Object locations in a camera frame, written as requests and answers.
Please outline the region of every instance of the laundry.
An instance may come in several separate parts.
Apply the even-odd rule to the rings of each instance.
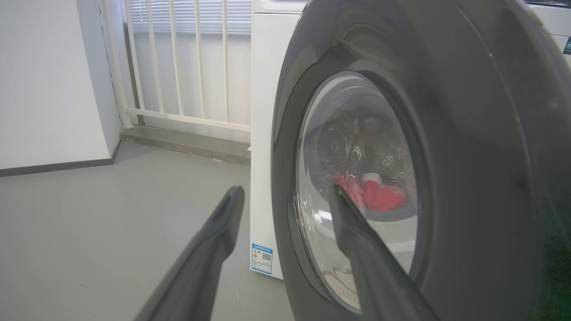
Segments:
[[[363,201],[368,210],[392,211],[404,205],[406,193],[394,185],[385,186],[377,173],[366,173],[361,176],[363,181]]]
[[[335,175],[333,179],[335,180],[335,182],[337,182],[339,185],[343,187],[343,189],[347,192],[347,194],[349,194],[349,197],[351,198],[353,203],[355,203],[355,205],[361,208],[367,208],[367,205],[363,201],[363,195],[365,194],[365,192],[363,191],[363,189],[361,188],[361,184],[355,177],[349,176],[349,178],[345,180],[345,177],[343,177],[342,175]]]
[[[404,205],[406,193],[394,185],[386,186],[377,173],[365,173],[361,176],[362,184],[353,176],[347,180],[341,175],[334,177],[349,194],[349,197],[360,208],[372,211],[392,211]]]

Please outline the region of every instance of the door glass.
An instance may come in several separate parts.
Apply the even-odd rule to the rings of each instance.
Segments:
[[[298,144],[296,202],[308,255],[332,297],[360,314],[351,264],[335,242],[328,191],[333,183],[345,188],[408,272],[418,202],[403,131],[377,86],[342,71],[314,93]]]
[[[554,6],[561,8],[571,7],[571,2],[568,0],[525,0],[525,2],[530,5],[543,5],[543,6]]]

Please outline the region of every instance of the baseboard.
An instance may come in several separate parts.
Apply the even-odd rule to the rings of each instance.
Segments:
[[[250,144],[228,141],[181,131],[135,126],[121,132],[121,140],[140,145],[176,151],[187,155],[214,158],[237,165],[250,165]]]
[[[53,171],[63,171],[72,170],[75,168],[84,167],[94,167],[94,166],[104,166],[113,165],[115,163],[115,158],[117,157],[117,152],[119,151],[119,146],[121,145],[121,140],[115,146],[113,155],[111,158],[105,159],[94,159],[94,160],[83,160],[80,162],[69,162],[69,163],[58,163],[58,164],[47,164],[47,165],[37,165],[37,166],[27,166],[27,167],[16,167],[16,168],[6,168],[0,170],[0,177],[6,176],[17,176],[34,174],[38,172],[53,172]]]

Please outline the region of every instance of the window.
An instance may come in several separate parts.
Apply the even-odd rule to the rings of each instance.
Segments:
[[[201,33],[222,33],[222,0],[198,0]],[[147,33],[147,5],[145,0],[130,0],[133,31]],[[249,34],[251,0],[227,0],[229,34]],[[155,32],[170,32],[168,0],[151,0],[152,23]],[[194,1],[174,0],[176,31],[194,33]]]

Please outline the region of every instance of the washing machine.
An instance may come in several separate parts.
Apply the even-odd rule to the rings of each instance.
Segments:
[[[279,252],[296,320],[374,319],[363,294],[400,295],[355,281],[375,272],[339,250],[333,186],[436,319],[571,318],[571,75],[545,23],[515,0],[305,8],[275,94],[274,230],[251,251],[272,271]]]
[[[274,103],[289,40],[306,0],[252,0],[250,269],[283,279],[270,186]],[[258,258],[258,251],[265,256]]]
[[[528,4],[571,68],[571,2],[528,0]]]

